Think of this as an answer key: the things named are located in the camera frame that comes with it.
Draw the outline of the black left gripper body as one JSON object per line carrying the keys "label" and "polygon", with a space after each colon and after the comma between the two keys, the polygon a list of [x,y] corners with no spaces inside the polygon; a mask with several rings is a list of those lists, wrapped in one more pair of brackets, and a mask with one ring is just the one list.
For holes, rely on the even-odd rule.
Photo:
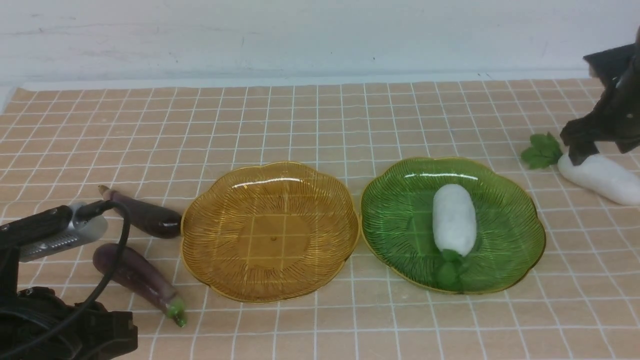
{"label": "black left gripper body", "polygon": [[104,276],[85,301],[69,305],[48,287],[18,290],[19,251],[1,251],[1,358],[3,360],[114,360],[138,349],[128,311],[98,301]]}

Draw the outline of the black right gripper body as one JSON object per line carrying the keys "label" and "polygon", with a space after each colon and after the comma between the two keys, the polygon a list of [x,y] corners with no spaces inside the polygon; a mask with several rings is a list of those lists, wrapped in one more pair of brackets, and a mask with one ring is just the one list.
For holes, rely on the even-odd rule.
{"label": "black right gripper body", "polygon": [[567,148],[576,142],[612,142],[626,154],[639,146],[639,40],[636,35],[633,44],[583,57],[605,89],[591,112],[563,127],[560,139]]}

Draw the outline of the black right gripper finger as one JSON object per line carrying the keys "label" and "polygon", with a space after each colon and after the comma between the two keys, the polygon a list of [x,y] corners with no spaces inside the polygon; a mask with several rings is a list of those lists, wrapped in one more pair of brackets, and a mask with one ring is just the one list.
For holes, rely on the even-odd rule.
{"label": "black right gripper finger", "polygon": [[575,142],[568,147],[568,157],[573,166],[581,166],[585,160],[600,153],[595,142]]}

